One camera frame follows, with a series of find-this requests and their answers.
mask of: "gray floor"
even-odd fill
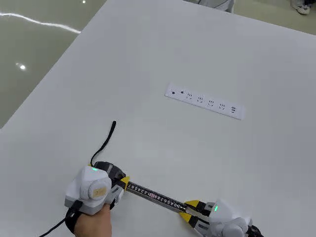
[[[0,128],[105,1],[0,1]],[[237,0],[234,13],[316,35],[316,11],[301,16],[289,0]]]
[[[74,41],[78,35],[76,30],[81,31],[104,2],[0,1],[0,128]],[[31,22],[31,19],[63,24],[75,31],[41,25]]]
[[[236,0],[235,14],[316,35],[316,5],[300,15],[290,0]]]

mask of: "white power strip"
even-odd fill
[[[211,110],[222,115],[227,115],[235,119],[244,119],[244,106],[216,99],[209,95],[196,93],[173,84],[168,86],[165,96]]]

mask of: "human hand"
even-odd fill
[[[93,216],[81,214],[75,225],[76,237],[111,237],[111,214],[110,206],[103,208]]]

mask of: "shoe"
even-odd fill
[[[309,5],[305,5],[304,0],[291,0],[291,6],[302,15],[308,15],[311,11],[311,7]]]

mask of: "black cable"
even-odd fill
[[[82,201],[76,200],[74,202],[74,204],[71,206],[71,208],[70,208],[71,211],[69,212],[69,214],[64,219],[62,219],[60,222],[58,222],[55,226],[53,226],[49,231],[47,231],[46,233],[42,234],[39,237],[44,237],[44,236],[48,235],[49,233],[51,233],[54,229],[58,228],[61,224],[63,224],[65,222],[65,220],[68,217],[72,216],[74,214],[74,212],[78,211],[82,207],[82,205],[83,205]]]
[[[113,122],[112,122],[112,126],[111,126],[111,129],[110,129],[110,132],[109,132],[109,135],[108,135],[107,139],[106,139],[105,142],[102,144],[101,148],[100,148],[99,150],[97,150],[97,152],[94,153],[94,155],[92,156],[91,161],[90,161],[90,165],[91,165],[92,167],[93,167],[93,164],[92,164],[93,159],[95,158],[95,156],[96,156],[97,154],[99,154],[99,152],[101,152],[101,151],[105,148],[105,146],[106,146],[107,143],[109,142],[109,140],[110,140],[110,138],[111,138],[111,136],[112,136],[112,134],[113,134],[113,132],[114,132],[114,129],[115,129],[116,124],[117,124],[116,121],[113,121]]]
[[[49,231],[47,231],[45,234],[42,234],[41,236],[39,237],[44,237],[46,235],[48,235],[50,232],[52,232],[54,229],[56,229],[57,227],[59,227],[61,224],[63,224],[66,220],[66,217],[64,219],[62,219],[60,222],[58,222],[57,225],[55,225],[53,228],[51,228]]]

